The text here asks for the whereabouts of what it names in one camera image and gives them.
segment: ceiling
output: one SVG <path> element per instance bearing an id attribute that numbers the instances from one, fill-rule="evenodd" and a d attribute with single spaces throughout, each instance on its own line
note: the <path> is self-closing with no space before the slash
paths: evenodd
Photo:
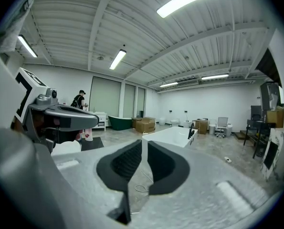
<path id="1" fill-rule="evenodd" d="M 89 70 L 154 89 L 227 72 L 250 83 L 267 78 L 255 68 L 274 28 L 258 0 L 198 0 L 161 18 L 156 10 L 168 1 L 34 0 L 21 34 L 38 58 L 19 42 L 16 49 L 25 64 Z M 120 49 L 126 56 L 109 70 Z"/>

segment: black mat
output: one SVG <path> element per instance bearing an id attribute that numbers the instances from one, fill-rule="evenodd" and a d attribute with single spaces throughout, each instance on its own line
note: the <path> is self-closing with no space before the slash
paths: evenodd
<path id="1" fill-rule="evenodd" d="M 93 137 L 92 142 L 85 141 L 84 139 L 81 140 L 81 151 L 97 149 L 104 147 L 102 139 L 100 137 Z"/>

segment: faucet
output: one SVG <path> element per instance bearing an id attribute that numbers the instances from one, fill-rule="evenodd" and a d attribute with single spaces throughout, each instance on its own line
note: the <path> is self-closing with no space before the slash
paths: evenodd
<path id="1" fill-rule="evenodd" d="M 191 123 L 190 129 L 189 129 L 189 137 L 188 137 L 188 139 L 190 139 L 194 135 L 194 133 L 195 133 L 195 131 L 192 130 L 193 126 L 194 126 L 194 122 Z"/>

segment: black shirt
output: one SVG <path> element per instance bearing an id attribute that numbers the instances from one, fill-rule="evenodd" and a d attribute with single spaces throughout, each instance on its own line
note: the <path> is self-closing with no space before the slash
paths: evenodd
<path id="1" fill-rule="evenodd" d="M 82 100 L 84 100 L 84 97 L 82 97 L 81 95 L 77 95 L 75 98 L 74 98 L 76 101 L 77 101 L 77 103 L 78 103 L 78 108 L 80 108 L 80 109 L 83 109 L 83 107 L 81 106 L 81 101 Z"/>

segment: black and white marker cube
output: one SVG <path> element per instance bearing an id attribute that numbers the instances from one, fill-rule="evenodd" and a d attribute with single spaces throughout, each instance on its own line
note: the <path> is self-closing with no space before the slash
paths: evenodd
<path id="1" fill-rule="evenodd" d="M 45 95 L 46 90 L 49 87 L 32 72 L 29 72 L 23 68 L 19 68 L 15 79 L 20 86 L 26 90 L 25 97 L 23 98 L 21 105 L 18 107 L 18 110 L 15 114 L 18 120 L 23 123 L 27 106 L 34 103 L 39 95 Z"/>

